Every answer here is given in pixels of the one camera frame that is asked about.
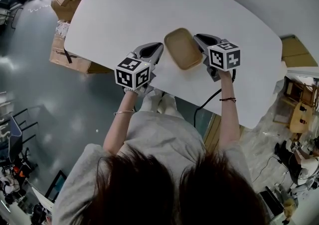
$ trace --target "white table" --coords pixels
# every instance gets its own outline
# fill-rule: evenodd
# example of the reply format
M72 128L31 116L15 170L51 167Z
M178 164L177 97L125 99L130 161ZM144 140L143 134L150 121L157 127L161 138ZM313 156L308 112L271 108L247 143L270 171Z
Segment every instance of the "white table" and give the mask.
M72 19L65 49L114 69L136 47L163 42L184 27L239 44L241 66L234 83L241 125L254 128L267 111L280 71L282 44L259 18L233 0L82 0ZM180 70L166 48L152 85L195 105L220 89L203 64ZM205 109L221 114L220 96Z

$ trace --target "gray floor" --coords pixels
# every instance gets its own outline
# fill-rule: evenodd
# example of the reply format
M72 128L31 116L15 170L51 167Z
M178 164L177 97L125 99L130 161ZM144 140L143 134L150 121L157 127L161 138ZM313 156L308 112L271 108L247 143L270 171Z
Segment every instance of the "gray floor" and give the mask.
M38 121L23 138L36 133L26 146L31 151L30 160L39 166L30 182L42 192L60 169L70 172L86 144L103 143L123 97L112 73L85 75L49 62L57 23L50 2L25 4L14 24L16 30L8 26L0 37L0 92L7 91L4 98L12 100L12 105L0 112L28 108L17 120L26 118L28 124ZM176 102L192 123L196 106L180 99ZM198 113L197 127L202 135L210 117L205 110Z
M278 121L288 122L293 111L291 106L281 100L282 97L283 92L280 92L277 100L262 117L258 125L254 129L245 128L241 135L241 146L248 162L251 178L253 181L258 178L253 183L256 192L263 191L266 186L273 189L276 183L282 183L288 189L293 183L290 174L286 174L286 167L274 158L269 160L268 166L260 174L270 157L278 158L274 154L276 143L281 144L286 140L288 142L287 149L291 145L290 138L293 135L291 131L285 125L273 122L275 117ZM313 138L311 132L304 133L300 142L306 144L310 138Z

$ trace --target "cable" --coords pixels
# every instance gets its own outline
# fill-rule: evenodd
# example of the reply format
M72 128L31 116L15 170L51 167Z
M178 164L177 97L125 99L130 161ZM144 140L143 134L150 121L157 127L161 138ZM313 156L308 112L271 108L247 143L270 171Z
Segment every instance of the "cable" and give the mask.
M264 168L263 168L262 170L260 170L259 175L258 175L257 178L253 181L253 183L260 177L260 175L261 175L261 173L263 172L263 170L268 166L268 163L269 163L269 161L270 161L271 158L277 159L276 157L271 156L271 157L268 159L266 166L264 166Z
M288 173L288 171L286 171L286 172L285 172L284 178L283 178L283 180L281 181L281 183L280 183L280 184L282 184L282 183L284 182L284 180L285 180L285 178L286 178L287 173Z
M232 82L235 81L235 78L236 78L236 69L233 69L233 77L232 77ZM217 96L219 93L221 92L221 89L219 89L217 92L215 92L212 96L210 96L210 98L201 106L201 107L198 107L196 110L195 110L195 113L194 113L194 128L196 128L196 114L199 110L203 109L205 105L207 105L207 103L209 101L211 101L215 96Z

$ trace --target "wooden chair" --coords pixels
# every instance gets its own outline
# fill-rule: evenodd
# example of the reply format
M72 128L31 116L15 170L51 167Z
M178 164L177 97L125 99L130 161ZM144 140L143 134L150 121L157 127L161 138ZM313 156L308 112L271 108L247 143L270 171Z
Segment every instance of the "wooden chair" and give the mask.
M316 85L288 81L285 96L293 101L302 102L315 110L318 108L319 91Z
M309 129L309 123L312 120L313 109L310 106L299 102L297 105L287 99L282 99L285 103L294 108L288 122L273 120L275 123L286 125L292 133L305 133Z

